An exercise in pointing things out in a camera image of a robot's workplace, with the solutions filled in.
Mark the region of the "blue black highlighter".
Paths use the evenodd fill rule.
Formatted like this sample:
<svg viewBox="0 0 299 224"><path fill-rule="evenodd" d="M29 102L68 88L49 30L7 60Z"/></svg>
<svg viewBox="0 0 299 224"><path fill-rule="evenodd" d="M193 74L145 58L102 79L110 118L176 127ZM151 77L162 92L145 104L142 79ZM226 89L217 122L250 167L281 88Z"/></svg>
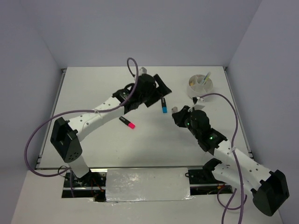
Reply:
<svg viewBox="0 0 299 224"><path fill-rule="evenodd" d="M162 106L162 112L167 113L167 105L166 105L166 100L165 98L161 98L161 106Z"/></svg>

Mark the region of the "pink black highlighter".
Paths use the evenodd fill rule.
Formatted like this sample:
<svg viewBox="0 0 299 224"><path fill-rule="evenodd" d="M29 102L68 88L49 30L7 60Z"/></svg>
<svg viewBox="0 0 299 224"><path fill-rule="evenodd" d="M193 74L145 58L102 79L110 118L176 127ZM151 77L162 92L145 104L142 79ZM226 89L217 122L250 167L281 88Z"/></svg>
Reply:
<svg viewBox="0 0 299 224"><path fill-rule="evenodd" d="M123 116L120 116L119 117L119 120L125 124L126 126L128 126L129 128L131 129L134 129L135 128L135 124L133 124L132 122L130 122L128 119L126 119L125 117Z"/></svg>

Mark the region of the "blue clear pen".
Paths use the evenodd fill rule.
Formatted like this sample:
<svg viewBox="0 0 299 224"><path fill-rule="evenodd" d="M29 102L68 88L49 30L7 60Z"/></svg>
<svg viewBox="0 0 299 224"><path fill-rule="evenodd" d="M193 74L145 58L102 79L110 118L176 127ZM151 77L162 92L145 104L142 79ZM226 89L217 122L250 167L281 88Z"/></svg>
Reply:
<svg viewBox="0 0 299 224"><path fill-rule="evenodd" d="M207 82L207 80L209 79L210 75L211 75L211 72L208 72L207 75L203 78L202 84L205 84Z"/></svg>

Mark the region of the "white boxed eraser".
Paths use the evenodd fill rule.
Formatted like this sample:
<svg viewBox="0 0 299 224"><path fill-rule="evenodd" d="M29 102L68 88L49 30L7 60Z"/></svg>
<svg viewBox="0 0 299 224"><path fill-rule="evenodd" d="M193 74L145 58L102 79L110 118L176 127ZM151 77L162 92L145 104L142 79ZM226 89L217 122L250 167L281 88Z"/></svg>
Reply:
<svg viewBox="0 0 299 224"><path fill-rule="evenodd" d="M175 106L175 107L173 107L171 110L174 111L174 112L177 112L177 111L178 111L178 108Z"/></svg>

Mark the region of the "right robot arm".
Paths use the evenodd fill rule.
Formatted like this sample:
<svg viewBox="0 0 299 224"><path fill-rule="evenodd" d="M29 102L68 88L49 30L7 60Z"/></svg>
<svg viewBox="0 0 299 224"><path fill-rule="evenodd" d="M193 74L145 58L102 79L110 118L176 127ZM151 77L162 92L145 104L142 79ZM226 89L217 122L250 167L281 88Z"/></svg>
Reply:
<svg viewBox="0 0 299 224"><path fill-rule="evenodd" d="M171 115L177 126L187 128L200 148L213 156L204 165L203 177L207 182L218 180L242 189L267 216L273 216L287 200L289 189L284 173L271 171L232 147L223 134L211 128L204 111L189 106L181 110L173 107Z"/></svg>

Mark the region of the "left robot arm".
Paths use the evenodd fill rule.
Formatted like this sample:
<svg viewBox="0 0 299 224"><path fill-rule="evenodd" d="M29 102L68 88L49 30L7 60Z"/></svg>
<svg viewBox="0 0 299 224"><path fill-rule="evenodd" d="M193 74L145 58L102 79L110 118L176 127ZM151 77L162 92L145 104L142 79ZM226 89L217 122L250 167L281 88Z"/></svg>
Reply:
<svg viewBox="0 0 299 224"><path fill-rule="evenodd" d="M171 92L158 74L142 74L136 83L117 90L108 100L89 112L69 120L63 117L56 119L50 141L71 168L75 181L86 186L92 179L90 168L82 156L81 141L86 136L107 122L137 109L141 104L150 107Z"/></svg>

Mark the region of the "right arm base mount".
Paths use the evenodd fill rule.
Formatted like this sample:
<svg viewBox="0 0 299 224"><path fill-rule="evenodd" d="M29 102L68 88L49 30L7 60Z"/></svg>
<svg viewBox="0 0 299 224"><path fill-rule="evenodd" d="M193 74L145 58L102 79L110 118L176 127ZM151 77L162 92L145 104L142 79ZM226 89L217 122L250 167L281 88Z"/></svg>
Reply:
<svg viewBox="0 0 299 224"><path fill-rule="evenodd" d="M199 195L216 195L220 190L221 194L232 194L233 189L230 185L216 180L212 174L201 167L188 168L185 177L189 180L190 194Z"/></svg>

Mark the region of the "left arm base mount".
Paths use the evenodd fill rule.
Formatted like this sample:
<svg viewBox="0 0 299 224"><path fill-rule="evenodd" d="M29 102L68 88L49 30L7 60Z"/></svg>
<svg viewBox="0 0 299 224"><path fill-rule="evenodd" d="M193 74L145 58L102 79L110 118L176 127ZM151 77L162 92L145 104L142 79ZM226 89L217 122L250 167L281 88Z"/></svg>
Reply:
<svg viewBox="0 0 299 224"><path fill-rule="evenodd" d="M106 202L107 172L93 172L89 182L80 181L75 175L70 176L70 172L62 175L62 198L89 198L95 202Z"/></svg>

